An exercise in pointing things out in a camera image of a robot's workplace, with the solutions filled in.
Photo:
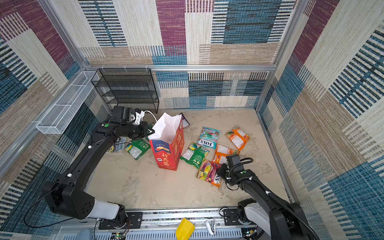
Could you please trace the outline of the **red paper gift bag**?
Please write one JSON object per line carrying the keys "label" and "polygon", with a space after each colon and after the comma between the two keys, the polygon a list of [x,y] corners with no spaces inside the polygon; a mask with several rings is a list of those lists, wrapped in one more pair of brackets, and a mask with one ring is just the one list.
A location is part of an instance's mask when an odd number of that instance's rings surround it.
{"label": "red paper gift bag", "polygon": [[158,167],[176,171],[185,144],[182,116],[164,113],[153,130],[149,142]]}

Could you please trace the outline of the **orange snack bag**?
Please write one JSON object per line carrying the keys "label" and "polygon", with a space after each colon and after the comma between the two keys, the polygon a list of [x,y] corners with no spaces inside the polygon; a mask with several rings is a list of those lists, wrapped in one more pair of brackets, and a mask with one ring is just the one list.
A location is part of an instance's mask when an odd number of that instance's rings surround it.
{"label": "orange snack bag", "polygon": [[213,162],[217,164],[227,164],[227,156],[238,154],[240,151],[233,150],[223,145],[217,145]]}

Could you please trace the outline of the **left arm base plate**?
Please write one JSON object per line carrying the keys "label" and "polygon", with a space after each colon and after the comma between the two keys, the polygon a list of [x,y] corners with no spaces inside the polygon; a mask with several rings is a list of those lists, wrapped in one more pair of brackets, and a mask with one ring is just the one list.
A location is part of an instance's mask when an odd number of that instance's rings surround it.
{"label": "left arm base plate", "polygon": [[101,219],[98,226],[99,230],[126,230],[139,229],[143,220],[143,212],[126,212],[124,215],[118,214],[113,220]]}

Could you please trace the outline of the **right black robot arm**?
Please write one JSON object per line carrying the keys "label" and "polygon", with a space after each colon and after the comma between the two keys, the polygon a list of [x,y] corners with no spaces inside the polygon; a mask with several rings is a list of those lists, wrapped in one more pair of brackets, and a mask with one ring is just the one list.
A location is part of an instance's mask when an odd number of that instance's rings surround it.
{"label": "right black robot arm", "polygon": [[224,164],[219,168],[218,175],[229,185],[237,185],[251,196],[243,207],[243,213],[248,221],[257,224],[272,240],[319,239],[309,226],[301,206],[278,197],[251,170],[241,168],[232,174]]}

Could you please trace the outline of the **colourful Fox's fruit candy bag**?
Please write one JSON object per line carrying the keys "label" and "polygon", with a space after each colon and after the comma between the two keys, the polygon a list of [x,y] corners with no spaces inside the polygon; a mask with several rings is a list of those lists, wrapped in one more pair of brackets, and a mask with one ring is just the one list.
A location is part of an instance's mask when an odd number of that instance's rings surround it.
{"label": "colourful Fox's fruit candy bag", "polygon": [[218,170],[221,164],[217,164],[211,161],[204,161],[199,168],[197,178],[206,181],[213,186],[220,188],[222,178],[218,175]]}

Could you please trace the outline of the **teal Fox's candy bag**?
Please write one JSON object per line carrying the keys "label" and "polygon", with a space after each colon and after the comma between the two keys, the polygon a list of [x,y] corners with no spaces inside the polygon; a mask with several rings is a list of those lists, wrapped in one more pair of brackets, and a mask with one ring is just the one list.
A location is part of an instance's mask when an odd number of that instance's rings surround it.
{"label": "teal Fox's candy bag", "polygon": [[216,149],[220,133],[220,130],[203,127],[197,144]]}

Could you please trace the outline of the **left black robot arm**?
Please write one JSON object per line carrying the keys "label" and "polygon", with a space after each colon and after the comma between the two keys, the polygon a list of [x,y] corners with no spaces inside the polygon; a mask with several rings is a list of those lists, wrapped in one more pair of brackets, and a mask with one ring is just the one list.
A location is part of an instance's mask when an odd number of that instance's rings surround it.
{"label": "left black robot arm", "polygon": [[79,220],[95,218],[124,224],[127,216],[123,205],[98,201],[85,188],[101,158],[119,137],[139,140],[154,133],[147,122],[98,123],[71,165],[55,181],[43,185],[42,193],[51,212]]}

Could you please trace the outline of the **orange candy bag back side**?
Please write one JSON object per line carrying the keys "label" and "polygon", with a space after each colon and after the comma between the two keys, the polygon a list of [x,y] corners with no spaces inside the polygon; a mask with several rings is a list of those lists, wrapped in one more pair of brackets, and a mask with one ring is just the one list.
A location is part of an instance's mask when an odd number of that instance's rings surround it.
{"label": "orange candy bag back side", "polygon": [[241,151],[251,137],[245,133],[240,127],[236,126],[226,133],[229,140],[235,145],[235,147]]}

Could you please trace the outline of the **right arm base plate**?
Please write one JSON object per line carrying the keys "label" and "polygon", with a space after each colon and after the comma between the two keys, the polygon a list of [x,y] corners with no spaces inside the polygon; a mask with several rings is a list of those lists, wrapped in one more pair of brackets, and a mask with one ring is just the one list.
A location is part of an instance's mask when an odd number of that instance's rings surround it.
{"label": "right arm base plate", "polygon": [[225,226],[242,225],[237,209],[224,208],[220,210],[220,215],[224,218]]}

